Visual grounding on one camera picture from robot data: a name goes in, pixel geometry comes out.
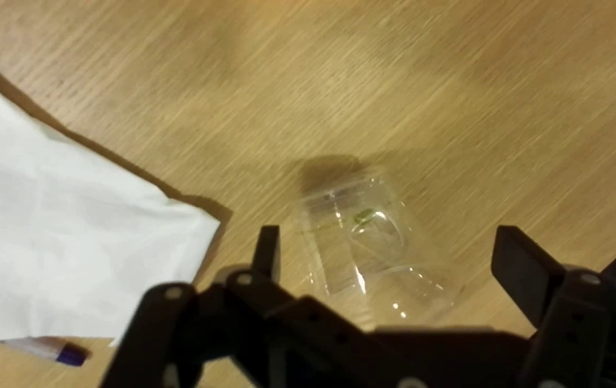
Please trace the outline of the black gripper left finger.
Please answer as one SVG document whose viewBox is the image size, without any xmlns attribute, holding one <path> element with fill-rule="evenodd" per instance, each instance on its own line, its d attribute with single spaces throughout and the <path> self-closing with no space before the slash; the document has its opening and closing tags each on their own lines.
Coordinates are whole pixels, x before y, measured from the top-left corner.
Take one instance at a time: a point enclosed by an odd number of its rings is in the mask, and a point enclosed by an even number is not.
<svg viewBox="0 0 616 388">
<path fill-rule="evenodd" d="M 252 263 L 210 289 L 149 289 L 99 388 L 194 388 L 218 357 L 259 388 L 364 388 L 355 327 L 273 280 L 279 248 L 280 227 L 262 225 Z"/>
</svg>

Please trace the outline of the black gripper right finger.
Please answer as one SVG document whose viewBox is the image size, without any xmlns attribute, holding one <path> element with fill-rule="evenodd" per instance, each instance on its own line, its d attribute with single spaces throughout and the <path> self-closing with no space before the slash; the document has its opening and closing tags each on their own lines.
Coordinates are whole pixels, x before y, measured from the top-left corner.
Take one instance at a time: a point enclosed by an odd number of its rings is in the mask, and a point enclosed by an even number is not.
<svg viewBox="0 0 616 388">
<path fill-rule="evenodd" d="M 495 230 L 492 274 L 536 327 L 522 388 L 616 388 L 616 259 L 563 265 L 518 225 Z"/>
</svg>

